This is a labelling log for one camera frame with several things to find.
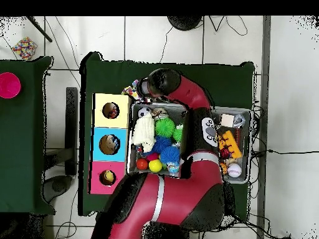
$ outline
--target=baseball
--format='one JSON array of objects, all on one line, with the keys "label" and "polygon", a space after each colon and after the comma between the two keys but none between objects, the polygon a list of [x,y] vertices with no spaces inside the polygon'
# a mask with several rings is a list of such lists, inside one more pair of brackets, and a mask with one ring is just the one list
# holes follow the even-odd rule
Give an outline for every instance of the baseball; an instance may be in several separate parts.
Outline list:
[{"label": "baseball", "polygon": [[231,177],[237,178],[242,174],[242,168],[237,163],[231,163],[228,166],[227,173]]}]

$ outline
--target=toy block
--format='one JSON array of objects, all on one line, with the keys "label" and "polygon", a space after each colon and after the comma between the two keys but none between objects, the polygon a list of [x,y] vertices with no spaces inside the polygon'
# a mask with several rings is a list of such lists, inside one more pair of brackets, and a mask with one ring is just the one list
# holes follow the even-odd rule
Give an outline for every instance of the toy block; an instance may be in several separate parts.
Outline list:
[{"label": "toy block", "polygon": [[238,145],[231,133],[231,131],[226,131],[222,137],[219,135],[218,136],[218,140],[219,140],[219,149],[223,149],[223,148],[228,148],[229,152],[231,152],[232,156],[231,158],[233,159],[238,159],[240,157],[242,157],[242,153],[238,148]]},{"label": "toy block", "polygon": [[92,125],[99,128],[128,128],[130,113],[130,97],[127,95],[111,95],[94,93],[94,119]]},{"label": "toy block", "polygon": [[128,129],[94,128],[93,161],[125,162],[127,154]]},{"label": "toy block", "polygon": [[[105,173],[113,175],[112,182],[103,181]],[[89,194],[113,194],[118,183],[125,175],[125,162],[93,161],[89,179],[91,188]]]}]

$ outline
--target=green table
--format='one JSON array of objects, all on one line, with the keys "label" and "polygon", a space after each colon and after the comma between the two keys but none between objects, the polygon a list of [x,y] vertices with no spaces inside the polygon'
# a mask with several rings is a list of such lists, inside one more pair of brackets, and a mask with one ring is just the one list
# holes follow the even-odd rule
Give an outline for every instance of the green table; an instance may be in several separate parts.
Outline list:
[{"label": "green table", "polygon": [[0,98],[0,212],[54,214],[42,196],[44,176],[44,72],[51,57],[32,62],[0,61],[0,73],[12,72],[21,92]]},{"label": "green table", "polygon": [[[184,65],[174,63],[137,63],[132,61],[106,62],[98,52],[90,52],[81,62],[80,101],[80,164],[79,203],[80,215],[91,211],[101,212],[108,195],[88,194],[88,166],[92,116],[92,93],[120,94],[124,87],[149,75],[157,68],[180,70],[191,80],[211,93],[216,106],[252,108],[254,64],[240,66],[204,64]],[[236,198],[236,214],[247,219],[248,183],[233,184]]]}]

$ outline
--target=blue box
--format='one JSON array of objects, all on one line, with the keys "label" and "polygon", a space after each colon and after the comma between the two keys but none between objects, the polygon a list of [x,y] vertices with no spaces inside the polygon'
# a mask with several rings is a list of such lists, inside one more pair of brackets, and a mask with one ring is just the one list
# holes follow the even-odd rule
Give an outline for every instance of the blue box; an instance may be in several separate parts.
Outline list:
[{"label": "blue box", "polygon": [[[120,140],[120,148],[114,155],[106,155],[99,148],[103,136],[113,134]],[[94,128],[93,135],[93,161],[125,161],[127,146],[127,129],[124,128]]]}]

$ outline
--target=circular hole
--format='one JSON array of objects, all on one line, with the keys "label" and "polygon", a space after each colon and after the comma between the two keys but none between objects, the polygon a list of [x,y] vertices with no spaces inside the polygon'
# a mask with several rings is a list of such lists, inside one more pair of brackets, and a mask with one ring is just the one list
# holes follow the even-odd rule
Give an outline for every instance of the circular hole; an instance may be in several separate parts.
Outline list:
[{"label": "circular hole", "polygon": [[120,140],[113,134],[106,134],[102,136],[98,146],[103,154],[114,155],[120,148]]},{"label": "circular hole", "polygon": [[106,103],[103,106],[102,113],[108,119],[115,119],[120,114],[120,109],[116,103]]},{"label": "circular hole", "polygon": [[103,171],[100,174],[100,182],[105,186],[111,186],[116,181],[115,173],[113,171]]}]

